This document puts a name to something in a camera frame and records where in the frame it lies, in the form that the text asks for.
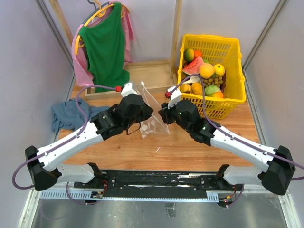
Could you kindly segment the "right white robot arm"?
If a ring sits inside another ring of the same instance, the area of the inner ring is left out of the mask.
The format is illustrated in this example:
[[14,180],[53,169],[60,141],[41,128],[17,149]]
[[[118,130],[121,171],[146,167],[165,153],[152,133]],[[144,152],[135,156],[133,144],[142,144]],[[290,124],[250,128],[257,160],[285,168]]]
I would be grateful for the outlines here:
[[250,184],[263,186],[276,195],[286,194],[295,172],[288,148],[279,146],[275,149],[240,137],[219,123],[201,117],[196,105],[189,100],[163,103],[159,114],[165,124],[177,124],[194,141],[226,150],[252,164],[249,167],[222,165],[215,176],[215,184],[220,190]]

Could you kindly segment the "clear polka dot zip bag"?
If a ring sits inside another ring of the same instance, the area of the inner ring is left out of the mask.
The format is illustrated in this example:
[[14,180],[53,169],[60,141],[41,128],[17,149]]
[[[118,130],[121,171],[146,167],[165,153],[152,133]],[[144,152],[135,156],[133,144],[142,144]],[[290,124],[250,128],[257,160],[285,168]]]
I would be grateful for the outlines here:
[[153,109],[151,117],[148,120],[141,122],[140,132],[142,138],[147,138],[152,134],[170,134],[168,125],[163,122],[161,116],[158,113],[161,109],[161,105],[147,90],[143,81],[138,84],[137,92],[142,96],[144,102]]

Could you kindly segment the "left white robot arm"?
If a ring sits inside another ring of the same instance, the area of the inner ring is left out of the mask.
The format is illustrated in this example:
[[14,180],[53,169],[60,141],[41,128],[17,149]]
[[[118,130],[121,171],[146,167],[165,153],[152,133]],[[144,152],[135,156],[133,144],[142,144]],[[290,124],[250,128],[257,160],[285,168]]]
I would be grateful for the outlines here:
[[95,163],[66,165],[63,162],[83,149],[149,119],[152,113],[153,109],[140,95],[129,94],[119,104],[99,112],[86,126],[61,140],[38,149],[34,146],[28,147],[25,154],[35,190],[47,190],[63,182],[79,182],[91,188],[98,187],[103,177]]

